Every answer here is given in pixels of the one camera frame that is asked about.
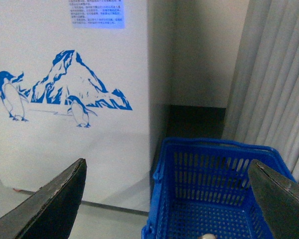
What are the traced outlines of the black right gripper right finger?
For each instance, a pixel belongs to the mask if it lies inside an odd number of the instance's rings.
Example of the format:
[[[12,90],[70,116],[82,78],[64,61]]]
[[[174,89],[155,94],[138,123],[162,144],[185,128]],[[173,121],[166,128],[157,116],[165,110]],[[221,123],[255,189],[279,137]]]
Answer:
[[[299,239],[299,185],[255,159],[248,175],[273,237]]]

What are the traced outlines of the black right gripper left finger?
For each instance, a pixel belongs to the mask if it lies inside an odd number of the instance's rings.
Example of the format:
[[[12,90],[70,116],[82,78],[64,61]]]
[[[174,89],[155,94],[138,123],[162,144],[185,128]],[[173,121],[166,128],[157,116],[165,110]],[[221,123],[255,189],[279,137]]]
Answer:
[[[0,239],[67,239],[85,188],[83,158],[0,218]]]

